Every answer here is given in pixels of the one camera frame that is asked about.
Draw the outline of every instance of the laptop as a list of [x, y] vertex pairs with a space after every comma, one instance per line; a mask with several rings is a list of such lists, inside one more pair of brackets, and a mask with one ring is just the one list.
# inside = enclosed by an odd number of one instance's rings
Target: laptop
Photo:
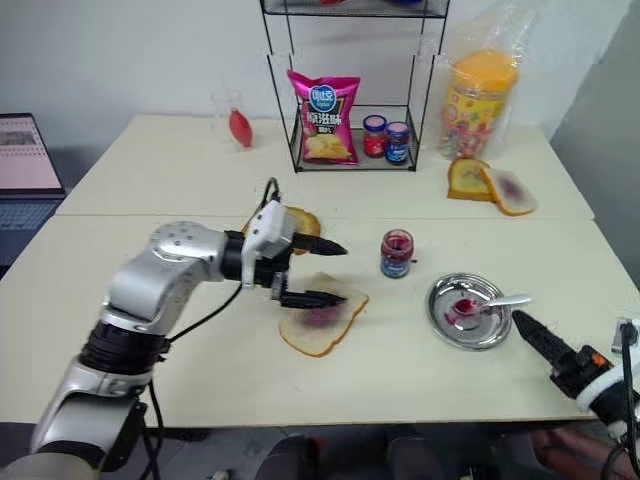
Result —
[[64, 200], [33, 116], [0, 114], [0, 265], [11, 265]]

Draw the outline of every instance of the white table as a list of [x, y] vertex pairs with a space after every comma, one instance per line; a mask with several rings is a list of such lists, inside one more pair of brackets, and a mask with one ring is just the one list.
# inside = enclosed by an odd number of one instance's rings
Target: white table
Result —
[[[56, 216], [47, 223], [0, 283], [0, 421], [38, 420], [93, 327], [111, 276], [156, 226], [174, 219]], [[216, 229], [244, 219], [191, 218]], [[401, 280], [378, 271], [378, 241], [392, 227], [407, 228], [417, 244], [419, 262]], [[574, 347], [589, 343], [605, 354], [616, 316], [640, 310], [638, 291], [590, 221], [329, 219], [324, 234], [350, 255], [295, 258], [292, 278], [321, 270], [371, 296], [342, 343], [321, 359], [294, 351], [279, 337], [285, 312], [269, 292], [244, 292], [158, 364], [168, 425], [577, 417], [575, 403], [549, 381], [549, 366], [515, 329], [482, 353], [438, 338], [425, 312], [429, 287], [467, 271], [505, 293], [529, 292], [534, 317]], [[203, 284], [176, 329], [234, 288]]]
[[[450, 200], [450, 162], [420, 153], [418, 171], [293, 172], [282, 126], [253, 120], [256, 148], [237, 152], [208, 118], [136, 117], [69, 198], [60, 215], [214, 215], [252, 211], [270, 176], [289, 205], [321, 218], [504, 218], [495, 205]], [[527, 219], [593, 219], [542, 132], [516, 127], [493, 159], [513, 170], [537, 197]]]

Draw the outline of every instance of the person's hand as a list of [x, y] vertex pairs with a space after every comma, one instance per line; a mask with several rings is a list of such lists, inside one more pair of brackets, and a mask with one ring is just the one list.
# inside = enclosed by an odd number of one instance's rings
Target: person's hand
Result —
[[[598, 480], [612, 447], [571, 428], [531, 432], [533, 448], [540, 462], [564, 478]], [[629, 457], [623, 453], [614, 467], [613, 479], [635, 479]]]

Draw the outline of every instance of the yellow lid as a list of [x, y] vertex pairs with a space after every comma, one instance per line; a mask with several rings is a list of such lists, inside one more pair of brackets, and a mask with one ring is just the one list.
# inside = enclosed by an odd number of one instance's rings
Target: yellow lid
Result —
[[463, 88], [485, 92], [506, 92], [518, 79], [511, 55], [499, 50], [478, 50], [453, 66], [454, 82]]

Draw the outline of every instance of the slice of bread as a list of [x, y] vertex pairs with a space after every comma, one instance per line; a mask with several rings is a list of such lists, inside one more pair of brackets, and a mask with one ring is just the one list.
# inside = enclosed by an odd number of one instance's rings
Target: slice of bread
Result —
[[325, 273], [316, 274], [307, 289], [340, 295], [347, 301], [336, 307], [296, 310], [280, 321], [280, 336], [305, 355], [323, 357], [344, 338], [369, 297]]
[[[259, 209], [253, 212], [253, 215], [258, 213], [258, 211]], [[297, 229], [298, 233], [304, 233], [305, 235], [313, 235], [314, 237], [320, 236], [320, 233], [322, 232], [322, 225], [320, 225], [320, 221], [318, 220], [318, 217], [316, 217], [313, 213], [309, 213], [306, 210], [303, 210], [302, 208], [298, 208], [298, 207], [287, 207], [287, 211], [291, 215], [296, 217], [296, 222], [298, 223], [298, 229]], [[244, 226], [242, 227], [242, 233], [245, 235], [247, 234], [247, 228], [249, 228], [250, 221], [251, 220], [245, 223]], [[293, 253], [295, 253], [296, 255], [303, 255], [307, 253], [307, 251], [302, 250], [300, 248], [296, 248], [293, 250]]]
[[451, 163], [447, 197], [478, 202], [493, 202], [489, 186], [480, 174], [480, 170], [483, 168], [489, 168], [489, 165], [481, 160], [471, 158], [461, 158]]
[[535, 197], [520, 183], [515, 173], [483, 168], [481, 174], [489, 185], [498, 207], [505, 215], [526, 215], [536, 209]]

